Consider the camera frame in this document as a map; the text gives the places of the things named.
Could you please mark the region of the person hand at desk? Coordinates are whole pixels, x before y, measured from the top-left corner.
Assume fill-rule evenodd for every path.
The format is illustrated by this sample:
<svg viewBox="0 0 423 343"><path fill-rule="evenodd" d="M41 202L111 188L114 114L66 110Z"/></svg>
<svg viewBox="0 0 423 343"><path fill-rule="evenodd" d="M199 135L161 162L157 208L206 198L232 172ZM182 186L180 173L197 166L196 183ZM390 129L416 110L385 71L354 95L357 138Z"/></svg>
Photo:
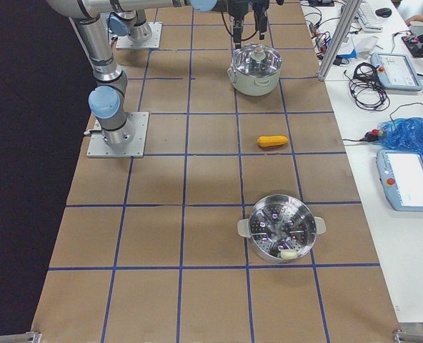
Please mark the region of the person hand at desk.
<svg viewBox="0 0 423 343"><path fill-rule="evenodd" d="M407 26L410 26L411 23L415 22L415 21L419 21L419 22L423 23L423 15L417 14L417 15L411 16L411 17L409 17L408 19L405 20L405 24Z"/></svg>

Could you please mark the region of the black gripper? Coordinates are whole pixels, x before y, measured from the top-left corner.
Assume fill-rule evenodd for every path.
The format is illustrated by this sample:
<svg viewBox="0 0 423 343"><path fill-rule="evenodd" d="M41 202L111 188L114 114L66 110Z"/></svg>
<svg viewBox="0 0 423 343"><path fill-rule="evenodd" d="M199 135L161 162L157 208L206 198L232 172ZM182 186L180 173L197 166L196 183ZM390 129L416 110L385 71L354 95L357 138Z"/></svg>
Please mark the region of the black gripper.
<svg viewBox="0 0 423 343"><path fill-rule="evenodd" d="M240 49L242 46L242 18L250 10L254 11L255 29L259 39L264 39L267 31L267 9L269 2L263 0L228 0L227 12L232 18L232 39L234 47Z"/></svg>

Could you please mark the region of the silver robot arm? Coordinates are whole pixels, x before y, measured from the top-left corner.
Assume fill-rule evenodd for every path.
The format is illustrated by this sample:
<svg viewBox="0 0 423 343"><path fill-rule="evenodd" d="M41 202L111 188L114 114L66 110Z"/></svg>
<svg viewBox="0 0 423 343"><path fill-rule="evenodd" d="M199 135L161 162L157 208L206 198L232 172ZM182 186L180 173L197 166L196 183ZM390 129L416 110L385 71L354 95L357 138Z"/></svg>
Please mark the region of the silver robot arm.
<svg viewBox="0 0 423 343"><path fill-rule="evenodd" d="M197 11L214 11L227 13L232 18L232 25L226 26L227 33L232 37L234 47L239 49L242 42L259 35L262 40L267 31L268 1L174 1L175 7L192 6ZM243 37L244 17L250 12L254 17L254 33L247 38ZM125 11L117 9L109 14L107 26L110 32L117 36L126 36L134 43L142 43L152 36L150 25L146 22L143 9Z"/></svg>
<svg viewBox="0 0 423 343"><path fill-rule="evenodd" d="M103 13L131 15L129 23L138 24L137 14L145 9L192 6L211 11L217 1L49 1L57 13L70 18L81 39L97 88L89 95L89 107L101 127L102 140L109 146L125 146L136 133L124 112L127 76L115 62L108 31L101 20Z"/></svg>

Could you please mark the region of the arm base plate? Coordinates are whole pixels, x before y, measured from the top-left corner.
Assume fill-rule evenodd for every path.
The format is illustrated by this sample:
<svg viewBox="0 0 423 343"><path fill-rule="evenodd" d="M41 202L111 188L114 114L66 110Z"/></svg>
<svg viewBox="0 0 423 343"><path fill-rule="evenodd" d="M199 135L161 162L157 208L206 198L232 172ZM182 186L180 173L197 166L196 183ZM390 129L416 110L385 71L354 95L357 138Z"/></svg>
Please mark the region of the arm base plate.
<svg viewBox="0 0 423 343"><path fill-rule="evenodd" d="M127 36L120 36L116 43L118 50L158 49L161 41L161 22L146 22L135 26Z"/></svg>
<svg viewBox="0 0 423 343"><path fill-rule="evenodd" d="M89 158L143 158L149 112L126 112L126 123L118 131L105 131L97 119L94 128L88 130Z"/></svg>

